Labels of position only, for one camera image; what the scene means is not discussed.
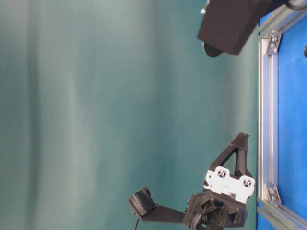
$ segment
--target black 3d-printed part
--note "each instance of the black 3d-printed part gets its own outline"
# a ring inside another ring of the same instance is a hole
[[[152,200],[147,187],[134,193],[128,202],[135,209],[139,218],[143,218],[157,207],[157,204]]]
[[[195,220],[199,219],[199,214],[205,217],[198,223],[199,227],[203,224],[209,230],[219,230],[224,227],[243,227],[247,210],[245,204],[226,195],[205,191],[192,195],[183,224],[191,228]]]
[[[211,164],[210,170],[214,171],[217,166],[223,166],[225,162],[236,153],[236,170],[232,177],[239,178],[242,175],[252,177],[246,168],[248,137],[246,133],[238,133],[237,137],[224,149],[224,151]]]
[[[128,203],[133,213],[145,222],[182,223],[185,213],[156,204],[147,187],[134,193]]]
[[[212,57],[219,52],[238,55],[260,18],[288,1],[211,0],[198,38],[213,47],[208,49]]]

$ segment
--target black triangular bracket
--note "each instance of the black triangular bracket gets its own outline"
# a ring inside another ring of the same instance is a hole
[[[223,166],[226,161],[236,153],[236,169],[234,176],[239,178],[243,175],[252,177],[246,168],[249,134],[238,133],[237,137],[224,149],[224,151],[211,164],[210,170],[215,171],[217,166]]]

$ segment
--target cable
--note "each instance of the cable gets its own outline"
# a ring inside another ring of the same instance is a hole
[[[194,216],[194,219],[193,219],[193,222],[192,222],[192,227],[191,227],[191,230],[197,230],[198,226],[200,224],[202,224],[201,222],[201,213],[197,213],[195,216]]]
[[[135,225],[134,225],[134,230],[136,230],[136,228],[138,227],[138,223],[139,223],[140,219],[137,219],[137,221],[135,222]]]
[[[291,4],[290,2],[286,2],[286,6],[289,9],[294,10],[294,11],[301,11],[301,10],[307,8],[307,4],[305,6],[295,6],[295,5]]]

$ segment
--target blue table surface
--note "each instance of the blue table surface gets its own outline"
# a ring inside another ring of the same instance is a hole
[[[265,20],[267,20],[267,18],[271,15],[271,13],[268,13],[267,15],[263,16],[262,18],[260,18],[260,23],[262,24]]]
[[[258,214],[257,221],[259,230],[276,230],[262,215]]]
[[[279,50],[279,192],[307,219],[307,18],[283,35]]]

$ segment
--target green backdrop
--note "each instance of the green backdrop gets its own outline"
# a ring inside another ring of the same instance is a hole
[[[204,4],[0,1],[0,229],[130,230],[144,185],[184,210],[239,131],[256,177],[257,35],[207,57]]]

